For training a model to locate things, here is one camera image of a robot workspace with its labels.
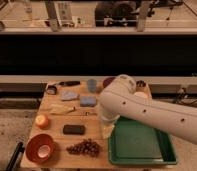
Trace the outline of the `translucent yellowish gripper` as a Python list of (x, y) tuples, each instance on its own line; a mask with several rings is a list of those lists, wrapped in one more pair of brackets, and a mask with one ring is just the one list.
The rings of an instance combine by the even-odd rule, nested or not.
[(104, 139), (107, 139), (111, 136), (112, 131), (115, 128), (115, 120), (102, 120), (101, 121), (101, 133)]

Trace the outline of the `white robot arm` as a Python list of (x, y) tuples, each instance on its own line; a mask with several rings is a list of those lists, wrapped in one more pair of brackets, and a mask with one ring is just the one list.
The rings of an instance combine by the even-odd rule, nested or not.
[(139, 97), (136, 88), (122, 74), (102, 90), (98, 113), (105, 125), (123, 116), (197, 144), (197, 108)]

